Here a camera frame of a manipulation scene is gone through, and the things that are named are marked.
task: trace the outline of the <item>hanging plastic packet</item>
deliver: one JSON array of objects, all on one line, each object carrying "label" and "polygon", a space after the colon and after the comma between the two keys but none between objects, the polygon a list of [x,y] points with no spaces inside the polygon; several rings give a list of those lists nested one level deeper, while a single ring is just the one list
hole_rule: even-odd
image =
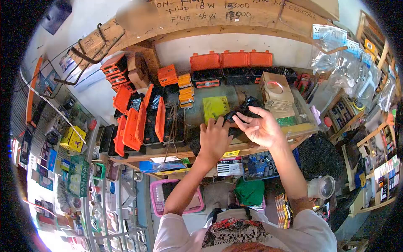
[{"label": "hanging plastic packet", "polygon": [[311,67],[313,68],[313,74],[325,73],[332,71],[339,57],[340,51],[332,54],[323,53],[323,51],[329,52],[341,46],[345,46],[347,42],[347,31],[329,25],[312,25],[312,38],[314,40],[314,46],[311,52]]},{"label": "hanging plastic packet", "polygon": [[393,98],[395,97],[395,94],[396,94],[396,80],[392,76],[389,76],[385,86],[383,87],[378,97],[378,105],[380,109],[382,109],[385,112],[388,112],[389,108],[391,107]]},{"label": "hanging plastic packet", "polygon": [[330,75],[330,83],[333,83],[334,86],[344,88],[347,95],[352,95],[357,78],[357,66],[359,65],[361,51],[359,50],[359,44],[354,41],[347,40],[346,45],[348,48],[339,53],[335,69]]},{"label": "hanging plastic packet", "polygon": [[362,103],[362,105],[369,107],[379,84],[381,70],[378,69],[371,59],[368,59],[367,56],[364,57],[364,54],[365,53],[363,53],[363,62],[369,66],[369,71],[362,84],[357,86],[354,97],[357,98],[357,101]]}]

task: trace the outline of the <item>paper card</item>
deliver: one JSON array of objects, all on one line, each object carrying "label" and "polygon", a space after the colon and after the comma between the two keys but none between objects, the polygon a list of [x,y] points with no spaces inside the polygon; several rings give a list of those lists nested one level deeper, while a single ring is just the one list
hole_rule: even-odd
[{"label": "paper card", "polygon": [[240,150],[228,151],[221,158],[231,158],[239,155]]},{"label": "paper card", "polygon": [[[165,160],[165,157],[163,156],[163,157],[159,157],[159,158],[151,158],[151,160],[154,163],[163,163]],[[175,156],[168,156],[168,157],[166,157],[165,162],[176,161],[176,160],[179,160],[179,158],[177,158]]]}]

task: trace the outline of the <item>orange box lid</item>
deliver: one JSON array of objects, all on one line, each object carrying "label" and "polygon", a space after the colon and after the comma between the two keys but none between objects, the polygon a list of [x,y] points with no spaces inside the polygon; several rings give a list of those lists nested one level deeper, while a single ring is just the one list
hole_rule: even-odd
[{"label": "orange box lid", "polygon": [[125,113],[127,110],[127,105],[129,104],[129,99],[131,96],[130,90],[125,86],[120,86],[116,96],[113,99],[113,107],[119,110],[121,113]]},{"label": "orange box lid", "polygon": [[202,55],[194,53],[190,57],[190,68],[192,71],[220,68],[220,54],[214,51]]},{"label": "orange box lid", "polygon": [[165,75],[169,75],[169,74],[176,75],[174,64],[170,64],[169,66],[166,66],[166,67],[163,67],[163,68],[160,68],[157,70],[158,78],[160,78],[160,76],[165,76]]},{"label": "orange box lid", "polygon": [[134,150],[140,150],[141,147],[141,142],[135,137],[138,116],[139,112],[137,112],[134,108],[129,110],[127,113],[126,127],[122,140],[124,145]]},{"label": "orange box lid", "polygon": [[109,67],[109,66],[111,66],[111,65],[115,65],[115,64],[116,64],[122,57],[124,57],[124,56],[125,56],[125,54],[122,53],[122,54],[118,54],[118,55],[116,55],[115,57],[112,57],[112,58],[108,59],[107,61],[105,61],[104,64],[102,64],[102,66],[100,67],[100,69],[101,69],[102,71],[104,71],[104,70],[105,70],[105,67]]},{"label": "orange box lid", "polygon": [[110,75],[110,76],[106,77],[106,79],[110,81],[110,80],[115,79],[117,77],[120,77],[120,76],[122,76],[122,75],[124,75],[126,73],[127,73],[127,68],[123,72],[120,72],[120,73],[117,73],[117,74]]},{"label": "orange box lid", "polygon": [[250,67],[271,67],[273,65],[273,54],[266,50],[265,52],[257,52],[253,49],[249,52],[249,66]]},{"label": "orange box lid", "polygon": [[150,86],[148,87],[147,93],[145,94],[144,97],[144,106],[147,108],[148,107],[148,103],[150,102],[150,98],[151,98],[151,93],[152,93],[152,89],[154,87],[154,84],[150,84]]},{"label": "orange box lid", "polygon": [[135,137],[141,144],[143,144],[143,139],[144,139],[144,129],[145,129],[146,118],[147,118],[147,113],[145,111],[144,102],[141,102],[140,109],[139,109],[139,116],[137,118],[136,131],[135,131]]},{"label": "orange box lid", "polygon": [[221,67],[247,67],[249,56],[247,52],[240,50],[239,52],[229,52],[228,50],[220,54]]},{"label": "orange box lid", "polygon": [[115,143],[115,151],[119,156],[125,156],[125,145],[123,144],[123,132],[125,131],[126,118],[125,115],[122,115],[118,118],[118,131],[116,133],[116,137],[113,139]]},{"label": "orange box lid", "polygon": [[165,130],[165,104],[164,99],[161,97],[158,102],[157,118],[155,120],[155,133],[160,142],[164,141],[164,130]]}]

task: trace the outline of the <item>wooden shelving unit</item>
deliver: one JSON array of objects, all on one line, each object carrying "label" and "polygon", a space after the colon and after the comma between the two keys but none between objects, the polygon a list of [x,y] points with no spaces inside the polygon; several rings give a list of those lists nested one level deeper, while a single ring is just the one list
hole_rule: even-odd
[{"label": "wooden shelving unit", "polygon": [[382,71],[382,74],[376,92],[379,93],[383,89],[386,80],[388,79],[390,65],[394,72],[394,75],[396,76],[396,83],[398,83],[398,85],[396,85],[396,95],[400,97],[402,95],[402,91],[400,80],[395,70],[396,60],[389,48],[389,43],[386,40],[385,36],[382,34],[382,31],[380,27],[376,24],[375,20],[363,10],[361,10],[360,12],[360,19],[356,32],[356,37],[359,43],[362,45],[362,48],[365,48],[364,42],[365,39],[368,39],[376,46],[376,49],[378,50],[378,55],[375,55],[375,64],[378,66],[378,69]]}]

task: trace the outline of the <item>printed label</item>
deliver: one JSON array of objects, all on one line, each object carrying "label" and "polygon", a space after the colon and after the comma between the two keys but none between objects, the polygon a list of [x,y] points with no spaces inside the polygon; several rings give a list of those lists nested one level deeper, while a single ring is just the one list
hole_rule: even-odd
[{"label": "printed label", "polygon": [[330,33],[330,36],[326,37],[327,39],[331,41],[338,41],[343,45],[347,43],[346,30],[329,25],[312,25],[312,38],[314,40],[322,39],[327,33]]},{"label": "printed label", "polygon": [[234,150],[234,151],[228,151],[224,153],[224,155],[221,158],[230,158],[237,156],[239,154],[240,150]]},{"label": "printed label", "polygon": [[359,44],[357,42],[354,42],[352,40],[347,40],[347,47],[348,49],[346,50],[349,53],[352,53],[355,55],[355,57],[360,58],[362,53],[362,50],[359,49]]},{"label": "printed label", "polygon": [[219,85],[220,85],[220,80],[196,82],[196,87],[197,88],[216,87],[216,86],[219,86]]}]

